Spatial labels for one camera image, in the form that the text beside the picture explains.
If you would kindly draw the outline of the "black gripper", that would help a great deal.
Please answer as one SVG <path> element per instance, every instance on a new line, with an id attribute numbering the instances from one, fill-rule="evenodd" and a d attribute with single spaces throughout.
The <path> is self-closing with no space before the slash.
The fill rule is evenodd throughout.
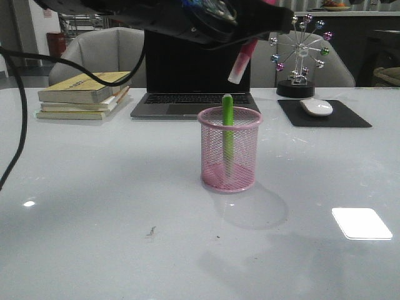
<path id="1" fill-rule="evenodd" d="M 38 1 L 44 9 L 98 14 L 136 29 L 218 49 L 269 33 L 287 34 L 294 12 L 264 1 Z"/>

